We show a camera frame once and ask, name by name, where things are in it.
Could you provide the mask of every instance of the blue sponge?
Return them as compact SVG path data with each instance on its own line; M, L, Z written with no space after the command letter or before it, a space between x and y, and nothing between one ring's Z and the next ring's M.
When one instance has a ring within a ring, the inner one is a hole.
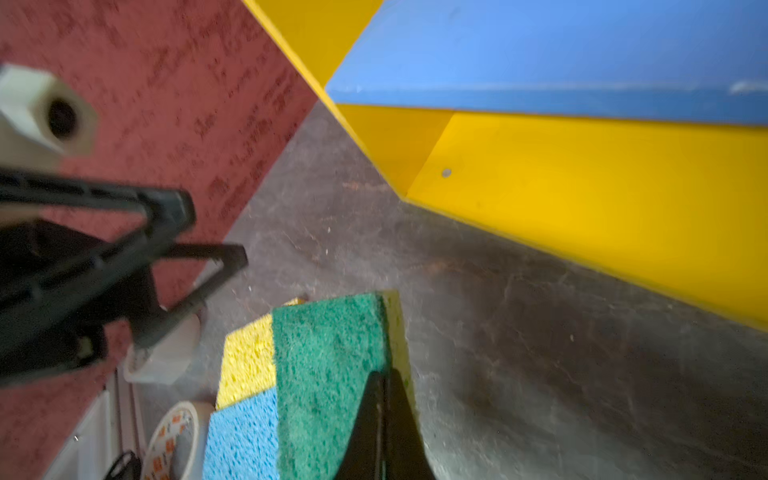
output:
M203 480L278 480L273 387L210 416Z

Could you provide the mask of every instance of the screw hole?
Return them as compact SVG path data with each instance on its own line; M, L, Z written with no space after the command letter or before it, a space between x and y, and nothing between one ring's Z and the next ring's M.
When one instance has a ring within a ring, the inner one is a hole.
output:
M78 114L69 102L56 98L48 107L48 127L54 137L66 140L78 129Z

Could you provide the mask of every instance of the sponge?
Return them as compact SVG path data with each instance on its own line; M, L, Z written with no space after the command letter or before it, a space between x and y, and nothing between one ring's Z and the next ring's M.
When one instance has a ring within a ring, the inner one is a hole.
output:
M276 391L210 416L203 480L278 480Z
M303 300L295 298L286 305L299 303L303 303ZM221 359L216 410L274 387L274 353L271 314L227 335Z
M281 480L336 475L372 371L396 366L414 407L399 311L394 291L274 310Z

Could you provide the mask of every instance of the blue panel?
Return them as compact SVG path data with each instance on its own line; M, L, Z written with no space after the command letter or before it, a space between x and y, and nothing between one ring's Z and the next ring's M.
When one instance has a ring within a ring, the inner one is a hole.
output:
M340 104L768 125L766 0L387 0Z

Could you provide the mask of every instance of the yellow shelf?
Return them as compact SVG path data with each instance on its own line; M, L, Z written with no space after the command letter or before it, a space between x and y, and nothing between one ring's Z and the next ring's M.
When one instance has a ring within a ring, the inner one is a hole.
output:
M768 330L768 128L337 105L381 0L245 3L404 200Z

